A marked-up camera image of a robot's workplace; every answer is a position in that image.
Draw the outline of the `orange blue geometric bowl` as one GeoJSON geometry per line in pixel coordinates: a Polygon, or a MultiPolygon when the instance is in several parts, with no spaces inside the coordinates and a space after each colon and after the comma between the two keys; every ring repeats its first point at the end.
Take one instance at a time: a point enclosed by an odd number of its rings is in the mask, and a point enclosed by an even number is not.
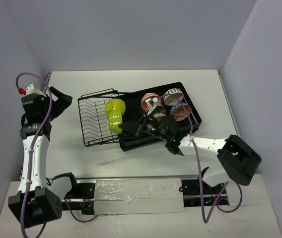
{"type": "Polygon", "coordinates": [[[176,122],[182,121],[188,117],[188,114],[192,112],[192,108],[187,103],[177,103],[170,109],[170,114],[174,117],[176,122]]]}

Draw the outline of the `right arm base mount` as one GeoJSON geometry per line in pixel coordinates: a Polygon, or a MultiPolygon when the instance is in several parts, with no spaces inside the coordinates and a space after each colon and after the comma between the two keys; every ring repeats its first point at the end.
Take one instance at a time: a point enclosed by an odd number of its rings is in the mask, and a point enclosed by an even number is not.
{"type": "MultiPolygon", "coordinates": [[[[216,197],[220,193],[224,184],[221,183],[215,187],[210,187],[205,182],[203,182],[203,197],[204,205],[212,206],[216,197]]],[[[200,207],[200,185],[199,179],[182,178],[181,186],[179,191],[183,193],[183,204],[184,207],[200,207]]]]}

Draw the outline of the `white square bowl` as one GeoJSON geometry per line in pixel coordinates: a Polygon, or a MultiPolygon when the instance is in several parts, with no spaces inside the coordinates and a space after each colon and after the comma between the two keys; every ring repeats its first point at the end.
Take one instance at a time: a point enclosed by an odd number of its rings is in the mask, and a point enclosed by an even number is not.
{"type": "Polygon", "coordinates": [[[120,112],[113,112],[108,116],[107,126],[112,133],[121,133],[122,129],[119,128],[119,125],[122,123],[122,114],[120,112]]]}

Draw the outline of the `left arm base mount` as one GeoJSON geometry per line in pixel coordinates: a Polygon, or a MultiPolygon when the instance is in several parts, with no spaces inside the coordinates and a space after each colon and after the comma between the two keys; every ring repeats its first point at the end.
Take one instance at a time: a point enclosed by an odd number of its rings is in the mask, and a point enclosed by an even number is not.
{"type": "Polygon", "coordinates": [[[80,211],[83,215],[94,215],[95,183],[78,182],[72,173],[46,179],[48,204],[59,218],[63,210],[80,211]]]}

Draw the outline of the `green bowl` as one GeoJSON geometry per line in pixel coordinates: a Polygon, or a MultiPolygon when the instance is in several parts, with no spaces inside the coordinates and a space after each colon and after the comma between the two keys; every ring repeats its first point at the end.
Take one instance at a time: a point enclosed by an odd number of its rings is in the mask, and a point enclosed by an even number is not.
{"type": "Polygon", "coordinates": [[[113,98],[109,100],[104,106],[104,111],[106,116],[109,116],[114,112],[120,112],[121,115],[123,115],[125,113],[125,110],[126,110],[125,102],[118,98],[113,98]]]}

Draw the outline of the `orange floral bowl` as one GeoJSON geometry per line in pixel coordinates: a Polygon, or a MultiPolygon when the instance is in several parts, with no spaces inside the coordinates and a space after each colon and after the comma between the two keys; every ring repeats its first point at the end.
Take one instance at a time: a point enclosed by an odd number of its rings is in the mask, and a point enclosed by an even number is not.
{"type": "Polygon", "coordinates": [[[162,99],[155,93],[146,93],[141,99],[141,109],[149,114],[162,105],[162,99]]]}

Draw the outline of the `white bowl pink rim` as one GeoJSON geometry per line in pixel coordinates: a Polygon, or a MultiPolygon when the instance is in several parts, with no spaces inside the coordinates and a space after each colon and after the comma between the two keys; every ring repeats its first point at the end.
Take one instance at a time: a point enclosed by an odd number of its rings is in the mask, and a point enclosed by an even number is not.
{"type": "Polygon", "coordinates": [[[165,92],[163,101],[167,106],[173,106],[184,98],[183,92],[179,88],[172,88],[165,92]]]}

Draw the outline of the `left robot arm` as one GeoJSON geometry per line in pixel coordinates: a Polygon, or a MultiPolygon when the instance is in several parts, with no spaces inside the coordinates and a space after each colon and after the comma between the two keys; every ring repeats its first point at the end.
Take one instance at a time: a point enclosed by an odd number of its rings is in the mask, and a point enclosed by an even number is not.
{"type": "Polygon", "coordinates": [[[57,175],[51,182],[46,177],[51,121],[72,103],[71,96],[54,87],[50,87],[50,91],[56,100],[31,83],[21,99],[25,111],[20,130],[24,148],[23,171],[17,195],[9,197],[8,207],[24,228],[60,219],[62,200],[66,196],[75,197],[79,192],[72,173],[57,175]]]}

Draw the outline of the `black leaf pattern bowl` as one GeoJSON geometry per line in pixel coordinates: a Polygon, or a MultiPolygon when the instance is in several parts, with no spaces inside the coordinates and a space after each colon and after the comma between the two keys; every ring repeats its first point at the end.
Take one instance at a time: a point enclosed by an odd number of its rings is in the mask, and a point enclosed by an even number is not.
{"type": "Polygon", "coordinates": [[[157,117],[163,117],[166,115],[166,108],[164,106],[157,106],[153,113],[152,113],[156,118],[157,117]]]}

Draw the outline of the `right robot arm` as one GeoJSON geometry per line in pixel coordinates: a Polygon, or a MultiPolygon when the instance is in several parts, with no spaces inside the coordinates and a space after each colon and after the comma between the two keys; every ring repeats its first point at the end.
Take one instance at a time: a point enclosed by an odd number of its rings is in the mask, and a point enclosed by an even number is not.
{"type": "Polygon", "coordinates": [[[135,137],[144,133],[164,140],[167,150],[174,155],[195,155],[207,159],[208,166],[201,170],[198,190],[210,193],[220,183],[233,181],[248,186],[262,158],[242,138],[230,135],[225,139],[208,139],[182,131],[172,116],[160,121],[140,117],[120,124],[120,129],[135,137]]]}

